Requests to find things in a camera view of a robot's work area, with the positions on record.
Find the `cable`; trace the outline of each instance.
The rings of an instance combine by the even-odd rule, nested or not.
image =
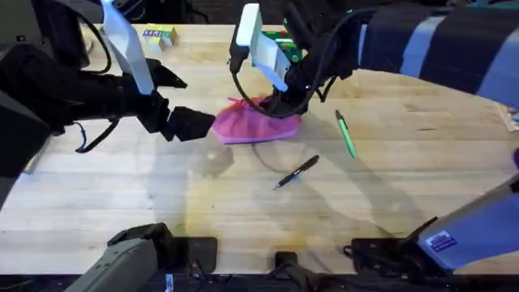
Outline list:
[[[319,60],[319,65],[317,67],[317,72],[315,73],[314,80],[313,80],[309,90],[307,91],[307,96],[302,101],[302,103],[300,103],[298,106],[296,106],[291,111],[284,113],[284,114],[274,114],[274,113],[269,113],[269,112],[265,111],[264,109],[262,109],[261,107],[255,105],[254,102],[250,99],[250,97],[243,91],[243,88],[238,81],[238,77],[236,76],[236,73],[232,73],[233,81],[234,81],[234,84],[236,85],[236,88],[242,95],[243,99],[245,99],[245,101],[251,106],[251,108],[253,108],[254,110],[257,110],[261,114],[264,114],[271,118],[288,118],[288,117],[296,114],[299,110],[302,110],[302,108],[308,104],[308,102],[310,101],[314,92],[318,89],[319,81],[321,79],[321,76],[322,76],[323,70],[324,70],[324,60],[328,56],[328,51],[330,50],[332,40],[335,39],[335,36],[337,35],[339,29],[341,29],[342,26],[346,22],[348,22],[350,19],[352,19],[353,17],[364,14],[364,13],[368,13],[368,12],[374,12],[376,10],[377,10],[376,7],[368,7],[368,8],[359,9],[357,11],[354,11],[354,12],[351,12],[351,13],[345,15],[345,17],[343,17],[336,24],[336,26],[333,28],[332,32],[330,32],[328,39],[326,40],[326,45],[324,46],[323,53],[321,54],[321,58]]]
[[[94,149],[99,143],[106,139],[106,137],[108,137],[112,133],[112,131],[115,130],[115,128],[119,124],[119,119],[114,119],[111,122],[112,123],[86,147],[84,145],[87,143],[87,134],[80,123],[74,122],[74,124],[78,125],[81,128],[81,135],[83,136],[83,144],[75,151],[79,154],[85,154],[87,152],[92,151],[92,149]]]
[[[100,75],[100,74],[104,74],[106,72],[108,72],[110,70],[110,68],[112,67],[112,57],[110,56],[110,52],[108,51],[108,47],[106,46],[105,42],[103,41],[103,37],[101,36],[101,33],[99,32],[99,30],[90,22],[88,21],[88,19],[86,19],[82,14],[80,14],[78,11],[75,11],[74,9],[68,7],[76,16],[78,16],[79,18],[81,18],[81,20],[83,20],[83,22],[85,24],[87,24],[88,28],[90,28],[90,30],[92,31],[92,33],[94,34],[94,36],[96,36],[97,40],[99,41],[99,43],[101,44],[101,47],[103,48],[103,50],[105,51],[105,55],[106,55],[106,66],[103,70],[100,70],[100,71],[82,71],[82,72],[86,72],[86,73],[90,73],[90,74],[97,74],[97,75]]]

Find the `pink cloth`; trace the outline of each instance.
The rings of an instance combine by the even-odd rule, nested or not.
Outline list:
[[[259,104],[264,97],[252,98]],[[252,109],[244,100],[229,98],[234,104],[223,109],[212,131],[223,144],[257,143],[289,138],[301,126],[301,117],[270,118]]]

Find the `label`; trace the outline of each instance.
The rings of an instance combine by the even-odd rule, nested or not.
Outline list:
[[[445,248],[454,246],[457,244],[456,239],[454,239],[451,234],[447,231],[441,231],[425,241],[427,245],[436,252],[440,252]]]

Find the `green marker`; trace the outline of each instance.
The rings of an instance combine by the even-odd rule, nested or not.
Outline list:
[[[357,158],[357,153],[355,152],[354,143],[351,141],[350,133],[348,133],[348,126],[346,126],[346,121],[342,117],[341,113],[338,110],[335,111],[335,116],[337,117],[337,121],[339,121],[339,126],[341,126],[342,135],[346,140],[346,144],[348,145],[348,149],[353,158]]]

